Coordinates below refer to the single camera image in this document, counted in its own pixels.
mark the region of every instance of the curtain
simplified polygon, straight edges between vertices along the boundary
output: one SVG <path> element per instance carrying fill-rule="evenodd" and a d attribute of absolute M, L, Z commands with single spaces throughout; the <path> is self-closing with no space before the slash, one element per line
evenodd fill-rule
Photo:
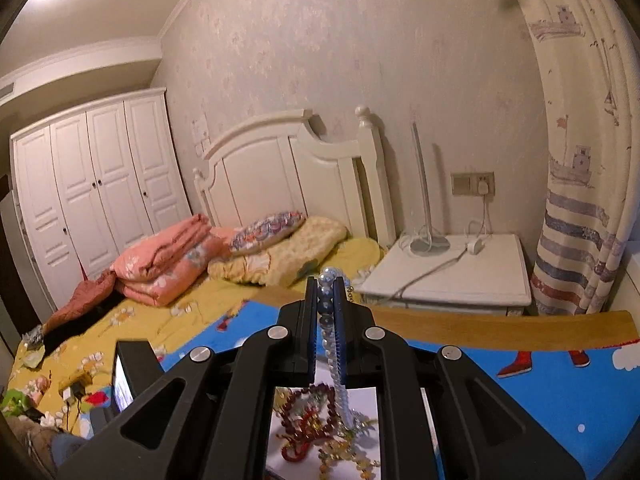
<path fill-rule="evenodd" d="M 533 296 L 541 314 L 599 312 L 638 214 L 637 38 L 614 0 L 518 1 L 540 66 L 549 143 Z"/>

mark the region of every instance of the wardrobe door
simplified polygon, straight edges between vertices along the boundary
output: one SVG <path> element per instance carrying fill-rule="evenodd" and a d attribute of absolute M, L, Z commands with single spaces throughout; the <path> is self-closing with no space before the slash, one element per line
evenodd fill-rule
<path fill-rule="evenodd" d="M 191 215 L 175 160 L 164 97 L 141 97 L 124 105 L 138 183 L 157 233 Z"/>
<path fill-rule="evenodd" d="M 58 199 L 49 127 L 16 141 L 14 161 L 33 254 L 56 307 L 62 308 L 82 281 L 82 270 Z"/>
<path fill-rule="evenodd" d="M 89 151 L 86 114 L 51 125 L 51 153 L 62 211 L 86 275 L 95 279 L 118 256 Z"/>
<path fill-rule="evenodd" d="M 86 113 L 98 192 L 118 251 L 152 235 L 127 138 L 124 103 Z"/>

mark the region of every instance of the white bed headboard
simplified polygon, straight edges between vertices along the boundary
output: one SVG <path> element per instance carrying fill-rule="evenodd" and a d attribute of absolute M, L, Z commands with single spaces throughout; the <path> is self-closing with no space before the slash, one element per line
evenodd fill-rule
<path fill-rule="evenodd" d="M 353 236 L 373 236 L 360 187 L 364 167 L 372 224 L 381 246 L 396 240 L 385 160 L 378 129 L 367 107 L 356 108 L 355 140 L 323 142 L 311 130 L 311 110 L 251 118 L 209 147 L 205 178 L 193 170 L 203 211 L 216 226 L 237 227 L 285 210 L 325 216 L 343 223 Z"/>

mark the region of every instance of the air conditioner vent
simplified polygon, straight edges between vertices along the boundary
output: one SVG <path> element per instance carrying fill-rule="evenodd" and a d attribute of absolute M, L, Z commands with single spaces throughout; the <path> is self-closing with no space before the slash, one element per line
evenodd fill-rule
<path fill-rule="evenodd" d="M 14 93 L 14 85 L 15 83 L 11 83 L 11 84 L 8 84 L 7 86 L 0 88 L 0 100 L 4 99 L 9 94 Z"/>

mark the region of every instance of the ceiling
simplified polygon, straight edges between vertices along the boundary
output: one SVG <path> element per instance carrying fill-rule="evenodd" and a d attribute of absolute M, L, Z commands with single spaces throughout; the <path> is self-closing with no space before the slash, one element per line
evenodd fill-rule
<path fill-rule="evenodd" d="M 68 48 L 157 35 L 179 0 L 29 0 L 0 43 L 0 77 Z"/>

